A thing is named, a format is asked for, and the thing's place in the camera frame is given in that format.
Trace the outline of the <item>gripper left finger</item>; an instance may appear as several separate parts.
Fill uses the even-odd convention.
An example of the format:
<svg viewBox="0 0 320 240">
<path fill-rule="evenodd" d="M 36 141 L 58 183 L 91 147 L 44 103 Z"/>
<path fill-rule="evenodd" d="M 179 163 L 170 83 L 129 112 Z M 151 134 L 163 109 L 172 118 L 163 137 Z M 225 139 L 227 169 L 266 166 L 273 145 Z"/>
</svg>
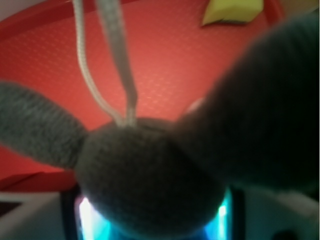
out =
<svg viewBox="0 0 320 240">
<path fill-rule="evenodd" d="M 67 240 L 108 240 L 111 224 L 104 219 L 77 187 L 61 192 L 61 215 Z"/>
</svg>

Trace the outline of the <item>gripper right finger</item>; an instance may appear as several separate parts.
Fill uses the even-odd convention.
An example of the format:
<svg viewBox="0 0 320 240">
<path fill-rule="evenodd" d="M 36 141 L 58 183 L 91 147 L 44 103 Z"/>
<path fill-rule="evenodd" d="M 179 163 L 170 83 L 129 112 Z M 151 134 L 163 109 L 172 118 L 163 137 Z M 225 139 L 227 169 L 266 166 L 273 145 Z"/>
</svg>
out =
<svg viewBox="0 0 320 240">
<path fill-rule="evenodd" d="M 244 240 L 246 236 L 245 193 L 229 188 L 216 216 L 204 227 L 208 240 Z"/>
</svg>

